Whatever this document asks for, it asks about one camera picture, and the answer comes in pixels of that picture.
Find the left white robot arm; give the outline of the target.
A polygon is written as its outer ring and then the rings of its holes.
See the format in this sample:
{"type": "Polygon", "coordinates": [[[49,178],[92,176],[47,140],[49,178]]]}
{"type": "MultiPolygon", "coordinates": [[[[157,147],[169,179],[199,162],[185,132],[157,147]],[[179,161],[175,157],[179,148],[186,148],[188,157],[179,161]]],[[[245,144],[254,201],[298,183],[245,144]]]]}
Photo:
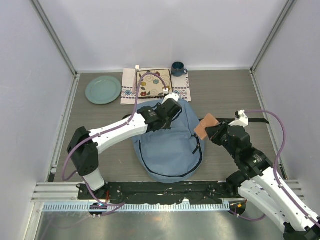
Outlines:
{"type": "Polygon", "coordinates": [[[107,192],[99,170],[99,155],[126,139],[170,129],[173,118],[182,110],[178,101],[178,95],[169,94],[154,107],[144,106],[114,124],[92,130],[80,127],[75,131],[67,148],[67,158],[72,160],[93,198],[100,200],[107,192]]]}

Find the blue student backpack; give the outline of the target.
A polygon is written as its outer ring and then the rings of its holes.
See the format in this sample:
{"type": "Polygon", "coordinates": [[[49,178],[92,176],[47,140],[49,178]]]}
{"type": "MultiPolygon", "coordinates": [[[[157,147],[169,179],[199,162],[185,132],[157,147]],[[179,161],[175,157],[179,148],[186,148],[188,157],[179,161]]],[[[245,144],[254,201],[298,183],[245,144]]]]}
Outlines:
{"type": "Polygon", "coordinates": [[[178,103],[182,111],[175,116],[171,129],[150,131],[131,138],[135,153],[150,177],[172,184],[192,177],[203,162],[205,141],[195,128],[200,120],[184,99],[178,103]]]}

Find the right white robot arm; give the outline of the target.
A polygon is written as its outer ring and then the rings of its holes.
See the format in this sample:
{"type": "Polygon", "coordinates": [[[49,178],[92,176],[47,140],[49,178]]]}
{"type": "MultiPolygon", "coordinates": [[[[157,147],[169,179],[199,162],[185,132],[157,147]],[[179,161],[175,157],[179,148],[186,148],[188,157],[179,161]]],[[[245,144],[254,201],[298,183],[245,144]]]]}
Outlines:
{"type": "Polygon", "coordinates": [[[255,205],[285,240],[320,238],[319,215],[288,187],[270,159],[253,147],[243,126],[223,122],[205,131],[212,143],[226,149],[239,169],[226,180],[230,197],[241,196],[255,205]]]}

